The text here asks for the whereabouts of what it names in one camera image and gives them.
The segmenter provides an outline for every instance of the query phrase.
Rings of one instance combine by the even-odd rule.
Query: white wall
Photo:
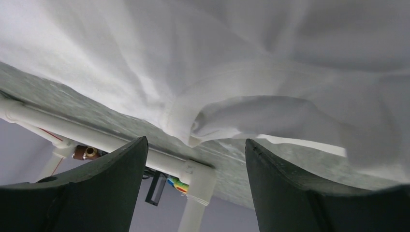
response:
[[[0,185],[34,182],[51,156],[48,141],[16,124],[0,119]],[[57,173],[83,164],[65,159]],[[176,232],[186,197],[166,185],[158,207],[145,203],[150,180],[143,180],[132,218],[131,232]],[[212,198],[202,220],[201,232],[258,232],[255,211]]]

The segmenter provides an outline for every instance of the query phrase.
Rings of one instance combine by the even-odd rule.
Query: white pvc pipe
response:
[[[62,160],[63,158],[52,155],[47,164],[45,164],[45,166],[43,167],[43,170],[38,176],[37,181],[53,175]]]
[[[205,205],[188,197],[178,232],[198,232],[201,227]]]
[[[123,139],[29,108],[21,102],[5,99],[2,96],[0,96],[0,116],[6,121],[24,122],[106,152],[113,152],[128,143]],[[176,177],[180,176],[184,163],[183,160],[151,149],[148,151],[146,160],[147,167]]]
[[[52,144],[58,144],[62,141],[61,138],[58,138],[57,136],[53,136],[52,134],[47,133],[44,130],[38,128],[38,127],[32,126],[32,125],[24,123],[24,122],[18,122],[17,124],[24,127],[24,128],[26,128],[26,129],[28,129],[29,131],[31,131],[33,133],[45,138],[46,140],[50,141]]]

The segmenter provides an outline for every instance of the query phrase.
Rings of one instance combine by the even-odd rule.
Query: copper pipe fitting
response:
[[[99,157],[101,157],[101,154],[98,152],[96,148],[81,145],[78,145],[75,148],[75,151],[72,155],[72,158],[76,160],[95,160]]]

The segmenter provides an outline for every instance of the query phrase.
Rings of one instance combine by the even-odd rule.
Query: white fabric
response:
[[[0,61],[194,146],[260,137],[409,182],[408,0],[14,0]]]

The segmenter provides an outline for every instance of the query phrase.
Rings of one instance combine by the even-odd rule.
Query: granite surface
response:
[[[9,97],[108,133],[129,139],[144,135],[150,146],[156,149],[212,165],[218,176],[214,195],[253,208],[245,164],[244,140],[209,141],[190,148],[146,121],[122,115],[65,85],[21,72],[1,62],[0,90]],[[390,180],[355,172],[343,157],[297,145],[273,145],[266,140],[257,142],[278,156],[339,183],[366,189],[379,189],[396,184]]]

